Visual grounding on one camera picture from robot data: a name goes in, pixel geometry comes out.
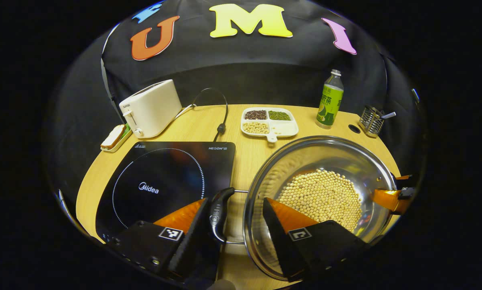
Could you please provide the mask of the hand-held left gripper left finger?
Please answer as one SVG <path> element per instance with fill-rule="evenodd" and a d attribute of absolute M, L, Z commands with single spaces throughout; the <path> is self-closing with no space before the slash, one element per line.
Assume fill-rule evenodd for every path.
<path fill-rule="evenodd" d="M 190 229 L 139 220 L 106 243 L 109 252 L 134 268 L 169 284 L 213 284 L 220 247 L 209 227 L 205 198 Z"/>

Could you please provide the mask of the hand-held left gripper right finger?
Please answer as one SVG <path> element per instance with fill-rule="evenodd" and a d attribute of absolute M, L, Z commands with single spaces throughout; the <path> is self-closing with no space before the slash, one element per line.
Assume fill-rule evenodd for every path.
<path fill-rule="evenodd" d="M 289 282 L 316 277 L 368 247 L 337 222 L 317 222 L 271 198 L 264 198 L 263 217 Z"/>

